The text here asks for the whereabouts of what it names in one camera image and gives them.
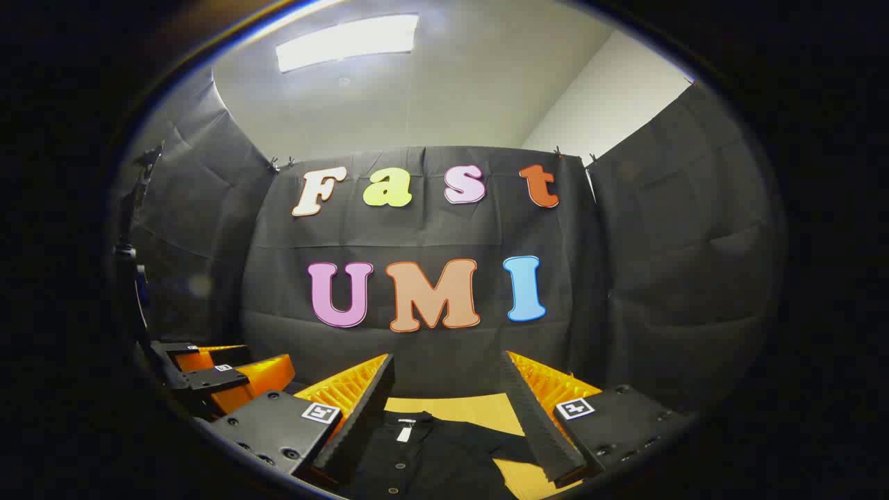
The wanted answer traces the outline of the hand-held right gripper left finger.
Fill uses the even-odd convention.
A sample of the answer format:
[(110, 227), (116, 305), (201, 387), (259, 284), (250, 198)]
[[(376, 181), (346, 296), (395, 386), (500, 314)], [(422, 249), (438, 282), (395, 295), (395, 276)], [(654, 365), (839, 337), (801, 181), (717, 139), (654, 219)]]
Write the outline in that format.
[(295, 394), (266, 392), (207, 430), (277, 476), (340, 484), (356, 471), (393, 385), (385, 353)]

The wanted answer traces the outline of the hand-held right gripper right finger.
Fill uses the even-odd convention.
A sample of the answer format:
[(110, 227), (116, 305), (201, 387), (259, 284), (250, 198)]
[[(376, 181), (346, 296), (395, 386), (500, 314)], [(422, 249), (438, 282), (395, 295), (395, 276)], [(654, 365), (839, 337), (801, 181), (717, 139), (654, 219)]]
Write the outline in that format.
[(628, 474), (697, 421), (695, 412), (629, 384), (600, 389), (512, 351), (499, 355), (499, 379), (538, 465), (558, 487)]

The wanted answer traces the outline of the black button shirt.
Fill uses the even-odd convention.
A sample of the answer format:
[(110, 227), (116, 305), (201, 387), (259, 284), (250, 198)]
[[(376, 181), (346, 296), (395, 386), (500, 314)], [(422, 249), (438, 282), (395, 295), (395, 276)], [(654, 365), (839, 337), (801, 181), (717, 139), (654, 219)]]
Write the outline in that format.
[(383, 414), (347, 500), (515, 500), (495, 460), (537, 465), (525, 437), (429, 412)]

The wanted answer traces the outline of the black backdrop cloth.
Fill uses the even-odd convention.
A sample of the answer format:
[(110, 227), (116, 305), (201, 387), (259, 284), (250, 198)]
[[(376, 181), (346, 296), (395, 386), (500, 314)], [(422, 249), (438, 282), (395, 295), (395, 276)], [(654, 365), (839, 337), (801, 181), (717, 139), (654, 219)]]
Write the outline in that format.
[(149, 325), (288, 353), (299, 384), (382, 353), (394, 397), (501, 392), (505, 349), (666, 405), (714, 405), (758, 354), (786, 263), (770, 168), (693, 85), (588, 167), (406, 147), (273, 173), (210, 76), (135, 209)]

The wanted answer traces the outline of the ceiling light panel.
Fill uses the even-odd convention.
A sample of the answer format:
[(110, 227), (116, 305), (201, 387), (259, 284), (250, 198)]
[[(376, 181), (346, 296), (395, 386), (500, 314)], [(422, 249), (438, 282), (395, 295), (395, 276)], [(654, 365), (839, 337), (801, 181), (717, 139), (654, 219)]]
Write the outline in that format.
[(353, 57), (410, 53), (418, 14), (392, 14), (330, 26), (277, 45), (282, 73)]

